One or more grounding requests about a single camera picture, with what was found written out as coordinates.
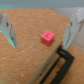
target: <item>cube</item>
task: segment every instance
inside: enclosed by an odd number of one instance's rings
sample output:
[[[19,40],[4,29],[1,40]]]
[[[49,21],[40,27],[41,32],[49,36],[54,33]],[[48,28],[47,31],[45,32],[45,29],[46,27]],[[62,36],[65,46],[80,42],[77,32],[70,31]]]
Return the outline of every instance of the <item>cube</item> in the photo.
[[[46,46],[50,46],[54,41],[54,38],[55,38],[55,34],[47,30],[45,33],[41,35],[41,42]]]

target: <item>black object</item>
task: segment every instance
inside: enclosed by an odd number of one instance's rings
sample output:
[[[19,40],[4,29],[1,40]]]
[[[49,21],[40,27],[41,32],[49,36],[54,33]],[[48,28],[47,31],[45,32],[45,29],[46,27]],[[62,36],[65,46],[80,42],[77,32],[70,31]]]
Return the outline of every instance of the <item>black object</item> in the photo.
[[[45,82],[45,80],[47,79],[47,77],[49,76],[49,74],[51,73],[51,71],[54,69],[54,67],[59,62],[60,58],[64,58],[66,60],[66,62],[63,65],[63,67],[60,69],[60,71],[57,72],[56,77],[52,80],[52,82],[50,84],[60,84],[60,82],[62,81],[62,79],[65,76],[66,72],[68,71],[69,67],[71,66],[74,57],[70,53],[68,53],[67,51],[63,50],[62,46],[59,46],[59,48],[56,51],[56,53],[58,53],[60,55],[60,57],[53,64],[53,66],[51,67],[51,69],[47,72],[47,74],[42,79],[42,81],[40,82],[40,84],[43,84]]]
[[[61,49],[61,47],[62,46],[59,47],[57,53],[64,58],[66,62],[50,84],[59,84],[74,60],[74,57],[67,51]]]

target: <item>brown table surface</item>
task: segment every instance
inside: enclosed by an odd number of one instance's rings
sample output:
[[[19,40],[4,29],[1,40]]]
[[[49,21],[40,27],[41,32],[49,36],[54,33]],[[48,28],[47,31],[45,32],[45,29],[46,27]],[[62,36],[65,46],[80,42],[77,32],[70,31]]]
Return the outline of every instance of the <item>brown table surface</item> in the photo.
[[[51,9],[0,9],[13,25],[17,48],[13,48],[0,33],[0,84],[26,84],[43,61],[63,38],[70,19]],[[40,36],[50,30],[56,34],[50,47],[40,42]],[[84,52],[71,46],[74,63],[62,84],[84,84]]]

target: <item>cube top face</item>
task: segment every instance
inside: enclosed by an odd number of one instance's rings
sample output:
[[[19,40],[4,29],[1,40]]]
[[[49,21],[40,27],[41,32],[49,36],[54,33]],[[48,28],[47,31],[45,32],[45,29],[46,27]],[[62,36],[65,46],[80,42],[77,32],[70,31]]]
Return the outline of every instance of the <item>cube top face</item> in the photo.
[[[50,41],[51,39],[55,37],[55,34],[47,30],[41,37],[43,37],[47,41]]]

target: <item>red block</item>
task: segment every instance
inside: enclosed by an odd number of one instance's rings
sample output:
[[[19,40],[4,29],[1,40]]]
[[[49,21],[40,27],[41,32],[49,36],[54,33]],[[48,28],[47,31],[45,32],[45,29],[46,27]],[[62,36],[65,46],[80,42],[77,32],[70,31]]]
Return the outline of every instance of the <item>red block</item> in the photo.
[[[41,42],[46,46],[50,46],[54,41],[55,34],[47,30],[43,35],[41,35]]]

